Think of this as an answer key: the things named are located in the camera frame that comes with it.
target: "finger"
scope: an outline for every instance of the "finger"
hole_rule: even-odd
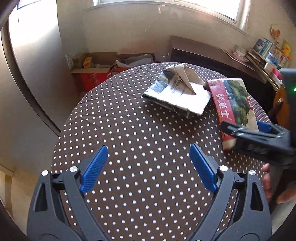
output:
[[[262,185],[265,190],[271,189],[271,179],[269,173],[265,174],[263,177]]]
[[[264,172],[269,172],[269,164],[266,163],[263,167],[262,167],[262,171]]]
[[[271,189],[264,190],[267,200],[269,200],[272,196]]]
[[[296,197],[296,185],[284,191],[276,200],[277,203],[289,202]]]

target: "brown tablecloth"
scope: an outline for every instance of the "brown tablecloth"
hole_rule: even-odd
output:
[[[186,240],[207,210],[212,195],[190,161],[190,144],[233,171],[262,162],[222,150],[217,112],[211,100],[202,116],[186,119],[142,98],[160,72],[172,63],[148,64],[124,71],[88,92],[71,113],[56,144],[52,173],[66,171],[108,147],[109,158],[97,184],[86,195],[89,207],[115,240]],[[203,80],[225,76],[189,65]],[[270,123],[251,97],[257,120]],[[73,227],[67,196],[64,207]],[[220,228],[227,226],[236,192]]]

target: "window sill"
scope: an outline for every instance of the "window sill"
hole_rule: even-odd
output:
[[[211,12],[205,12],[202,11],[200,9],[196,9],[190,6],[183,6],[183,5],[179,5],[179,4],[175,4],[175,3],[170,3],[170,2],[164,2],[164,1],[159,1],[159,0],[125,0],[125,1],[114,1],[114,2],[106,2],[106,3],[101,3],[97,6],[93,6],[93,7],[89,7],[86,8],[85,10],[92,10],[92,9],[96,9],[96,8],[101,8],[101,7],[106,7],[106,6],[112,6],[112,5],[119,5],[119,4],[131,4],[131,3],[139,3],[139,4],[156,4],[156,5],[165,5],[165,6],[171,6],[171,7],[178,7],[178,8],[182,8],[182,9],[186,9],[186,10],[191,10],[194,12],[198,12],[207,16],[211,16],[212,18],[223,22],[224,24],[227,24],[228,26],[234,28],[235,30],[239,31],[241,34],[245,35],[245,36],[249,36],[245,31],[241,30],[239,27],[237,27],[235,24],[226,21],[223,18],[220,18],[216,15],[211,14]]]

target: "red box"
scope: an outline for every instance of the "red box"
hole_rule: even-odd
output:
[[[72,76],[79,92],[88,92],[111,77],[110,68],[73,69]]]

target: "picture of green lettuce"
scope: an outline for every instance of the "picture of green lettuce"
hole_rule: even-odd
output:
[[[247,115],[250,111],[250,106],[247,101],[249,95],[246,89],[235,80],[225,80],[223,84],[234,114],[235,122],[239,125],[246,126],[248,123]]]

